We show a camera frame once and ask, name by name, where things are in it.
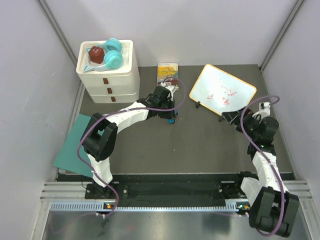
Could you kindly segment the blue bone-shaped eraser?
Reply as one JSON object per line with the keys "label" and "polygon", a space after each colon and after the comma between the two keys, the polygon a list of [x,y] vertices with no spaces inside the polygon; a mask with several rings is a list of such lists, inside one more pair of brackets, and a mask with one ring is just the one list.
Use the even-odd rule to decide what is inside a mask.
{"label": "blue bone-shaped eraser", "polygon": [[176,121],[175,119],[168,119],[168,120],[167,120],[167,122],[168,122],[169,124],[174,124],[175,121]]}

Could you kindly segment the whiteboard with orange frame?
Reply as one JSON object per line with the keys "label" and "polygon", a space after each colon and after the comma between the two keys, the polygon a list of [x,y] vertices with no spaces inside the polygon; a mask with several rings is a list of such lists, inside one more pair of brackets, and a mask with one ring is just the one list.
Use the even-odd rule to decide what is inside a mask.
{"label": "whiteboard with orange frame", "polygon": [[206,64],[192,87],[189,97],[221,116],[247,106],[257,88],[211,64]]}

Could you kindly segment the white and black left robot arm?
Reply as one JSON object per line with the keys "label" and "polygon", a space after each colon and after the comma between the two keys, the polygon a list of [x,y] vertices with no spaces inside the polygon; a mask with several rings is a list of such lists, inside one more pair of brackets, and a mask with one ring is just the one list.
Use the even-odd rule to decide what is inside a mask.
{"label": "white and black left robot arm", "polygon": [[96,194],[100,199],[109,198],[113,194],[110,156],[114,151],[118,133],[153,117],[166,119],[170,124],[175,123],[178,115],[175,91],[175,86],[162,83],[147,97],[138,99],[114,114],[92,115],[80,140],[93,168],[92,194]]}

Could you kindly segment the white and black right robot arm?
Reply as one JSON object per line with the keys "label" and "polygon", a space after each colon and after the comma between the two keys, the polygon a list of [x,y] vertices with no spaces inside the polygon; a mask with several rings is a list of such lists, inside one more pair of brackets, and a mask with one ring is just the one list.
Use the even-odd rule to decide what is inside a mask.
{"label": "white and black right robot arm", "polygon": [[238,132],[250,137],[247,154],[257,173],[242,171],[233,185],[237,197],[248,199],[250,227],[266,236],[289,237],[300,202],[284,185],[277,167],[273,140],[279,128],[278,121],[267,109],[253,113],[241,108],[223,112],[222,118],[235,125]]}

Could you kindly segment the yellow illustrated book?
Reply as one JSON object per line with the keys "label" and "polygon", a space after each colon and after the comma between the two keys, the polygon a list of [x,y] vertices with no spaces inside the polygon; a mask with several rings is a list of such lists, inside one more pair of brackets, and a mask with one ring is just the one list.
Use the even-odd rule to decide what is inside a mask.
{"label": "yellow illustrated book", "polygon": [[179,89],[179,65],[177,63],[159,63],[157,65],[157,81],[156,84],[160,85],[165,79],[167,86],[174,86],[176,90]]}

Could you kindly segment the white three-drawer storage unit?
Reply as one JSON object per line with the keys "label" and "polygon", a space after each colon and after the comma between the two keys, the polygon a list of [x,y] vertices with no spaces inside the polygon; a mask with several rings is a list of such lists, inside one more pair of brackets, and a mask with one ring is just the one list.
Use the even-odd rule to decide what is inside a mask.
{"label": "white three-drawer storage unit", "polygon": [[90,62],[86,48],[97,46],[105,41],[81,43],[76,72],[94,103],[133,103],[139,98],[140,75],[132,40],[119,40],[122,44],[123,57],[119,68],[84,72],[85,65]]}

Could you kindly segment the teal cat-ear headphones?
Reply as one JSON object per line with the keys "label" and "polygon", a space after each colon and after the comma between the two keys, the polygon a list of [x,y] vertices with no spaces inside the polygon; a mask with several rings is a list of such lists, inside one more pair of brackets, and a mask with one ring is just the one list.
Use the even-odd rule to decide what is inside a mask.
{"label": "teal cat-ear headphones", "polygon": [[86,52],[88,53],[89,63],[87,63],[83,68],[83,71],[85,73],[90,71],[104,72],[108,70],[115,70],[122,65],[122,62],[123,62],[122,44],[118,39],[110,38],[106,40],[104,43],[100,43],[94,46],[103,48],[104,59],[103,59],[103,62],[100,64],[92,62],[89,57],[89,50],[92,47],[87,47]]}

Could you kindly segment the dark red plush cube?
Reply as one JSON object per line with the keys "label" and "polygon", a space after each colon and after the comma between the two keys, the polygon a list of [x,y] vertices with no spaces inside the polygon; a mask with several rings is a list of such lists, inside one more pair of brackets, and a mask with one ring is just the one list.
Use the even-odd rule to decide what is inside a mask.
{"label": "dark red plush cube", "polygon": [[96,64],[101,64],[104,61],[104,49],[99,46],[93,46],[89,52],[90,61]]}

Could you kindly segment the teal paper sheet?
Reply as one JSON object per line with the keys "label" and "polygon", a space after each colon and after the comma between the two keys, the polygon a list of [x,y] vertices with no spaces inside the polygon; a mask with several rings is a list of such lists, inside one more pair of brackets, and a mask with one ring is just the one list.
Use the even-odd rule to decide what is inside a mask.
{"label": "teal paper sheet", "polygon": [[77,155],[77,148],[91,117],[79,114],[69,132],[61,150],[59,151],[53,166],[78,175],[92,178],[92,170],[83,163]]}

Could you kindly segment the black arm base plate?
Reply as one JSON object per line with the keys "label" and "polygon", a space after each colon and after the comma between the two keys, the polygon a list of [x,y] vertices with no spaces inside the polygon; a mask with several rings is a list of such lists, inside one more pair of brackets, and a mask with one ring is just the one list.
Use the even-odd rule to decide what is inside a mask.
{"label": "black arm base plate", "polygon": [[126,202],[158,202],[158,201],[188,201],[200,198],[204,201],[219,199],[244,198],[233,182],[118,182],[110,187],[100,188],[95,184],[88,184],[86,199],[110,199],[118,193],[121,203]]}

